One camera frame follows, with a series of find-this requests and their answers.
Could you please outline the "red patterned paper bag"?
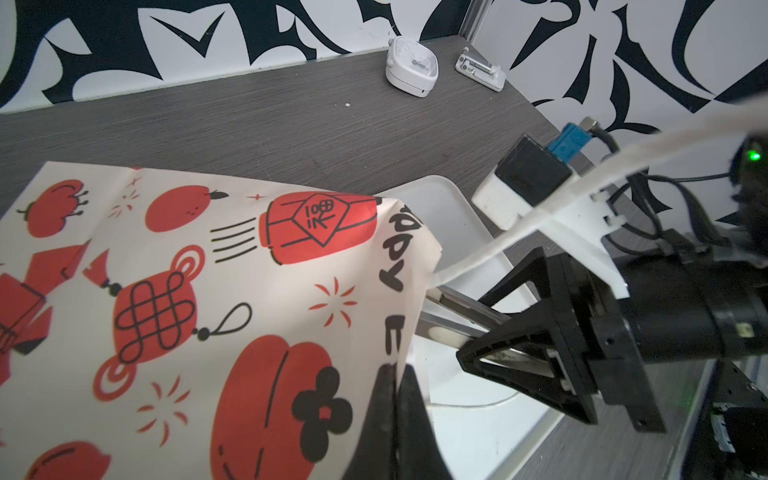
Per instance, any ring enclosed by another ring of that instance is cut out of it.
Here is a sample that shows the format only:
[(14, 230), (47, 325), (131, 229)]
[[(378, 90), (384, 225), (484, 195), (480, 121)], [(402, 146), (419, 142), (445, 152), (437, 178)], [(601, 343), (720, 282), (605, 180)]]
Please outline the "red patterned paper bag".
[(49, 162), (1, 218), (5, 479), (345, 479), (442, 248), (400, 200)]

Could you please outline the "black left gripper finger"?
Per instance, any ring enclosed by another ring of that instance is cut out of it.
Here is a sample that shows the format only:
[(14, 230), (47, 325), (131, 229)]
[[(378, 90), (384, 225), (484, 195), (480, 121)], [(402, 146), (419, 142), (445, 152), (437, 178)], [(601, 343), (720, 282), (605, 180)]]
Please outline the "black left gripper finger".
[(382, 365), (345, 479), (449, 479), (415, 370)]

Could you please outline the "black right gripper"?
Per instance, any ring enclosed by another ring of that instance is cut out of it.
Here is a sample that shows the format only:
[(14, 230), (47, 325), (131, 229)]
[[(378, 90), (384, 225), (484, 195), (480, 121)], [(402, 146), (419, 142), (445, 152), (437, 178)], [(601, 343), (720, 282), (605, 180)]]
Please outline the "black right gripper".
[[(571, 256), (538, 249), (480, 302), (447, 286), (427, 290), (428, 300), (487, 333), (421, 314), (416, 335), (459, 349), (465, 372), (583, 423), (597, 422), (593, 398), (600, 395), (625, 408), (637, 431), (654, 433), (665, 425), (647, 365), (766, 353), (765, 269), (692, 254), (622, 257), (618, 269), (624, 299)], [(493, 309), (526, 283), (539, 293), (534, 305), (518, 313)]]

